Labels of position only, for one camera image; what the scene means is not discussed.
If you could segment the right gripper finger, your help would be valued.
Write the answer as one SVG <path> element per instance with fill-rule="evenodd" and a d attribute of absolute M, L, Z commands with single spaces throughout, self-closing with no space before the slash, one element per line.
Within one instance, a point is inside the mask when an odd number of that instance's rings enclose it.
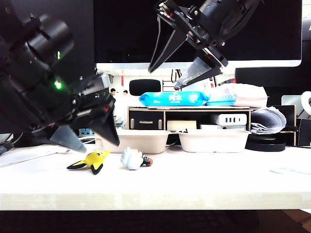
<path fill-rule="evenodd" d="M 158 36 L 156 40 L 155 50 L 153 52 L 151 61 L 148 66 L 148 72 L 152 73 L 158 69 L 163 63 L 165 63 L 186 41 L 187 36 L 176 25 L 174 21 L 165 20 L 164 17 L 158 15 Z M 172 28 L 172 33 L 168 35 L 163 31 L 161 22 L 166 23 Z"/>
<path fill-rule="evenodd" d="M 214 58 L 197 56 L 187 71 L 178 79 L 175 90 L 182 89 L 196 82 L 222 74 L 221 64 Z"/>

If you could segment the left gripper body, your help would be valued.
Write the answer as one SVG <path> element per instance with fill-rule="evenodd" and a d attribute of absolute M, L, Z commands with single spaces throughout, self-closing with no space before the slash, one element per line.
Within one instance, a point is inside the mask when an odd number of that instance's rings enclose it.
<path fill-rule="evenodd" d="M 82 88 L 39 88 L 32 93 L 39 123 L 31 132 L 68 125 L 72 128 L 92 128 L 96 117 L 114 107 L 115 99 L 108 93 L 85 95 Z"/>

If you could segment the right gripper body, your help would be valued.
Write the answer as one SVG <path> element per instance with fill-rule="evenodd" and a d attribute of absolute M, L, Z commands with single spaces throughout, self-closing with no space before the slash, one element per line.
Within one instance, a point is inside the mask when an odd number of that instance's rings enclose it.
<path fill-rule="evenodd" d="M 161 0 L 155 6 L 157 15 L 171 20 L 185 33 L 188 42 L 196 50 L 207 54 L 209 59 L 214 58 L 222 67 L 228 61 L 216 48 L 225 43 L 224 20 L 228 13 L 229 3 L 218 0 L 207 0 L 201 7 L 178 6 L 173 0 Z"/>

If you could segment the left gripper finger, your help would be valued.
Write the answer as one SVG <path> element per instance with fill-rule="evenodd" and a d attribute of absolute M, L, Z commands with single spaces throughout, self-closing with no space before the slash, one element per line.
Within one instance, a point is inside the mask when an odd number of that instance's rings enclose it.
<path fill-rule="evenodd" d="M 86 152 L 84 144 L 68 125 L 59 126 L 51 135 L 50 141 L 81 153 Z"/>
<path fill-rule="evenodd" d="M 114 107 L 107 113 L 102 113 L 101 116 L 96 117 L 93 121 L 93 131 L 113 145 L 118 146 L 120 140 L 115 127 L 113 111 Z"/>

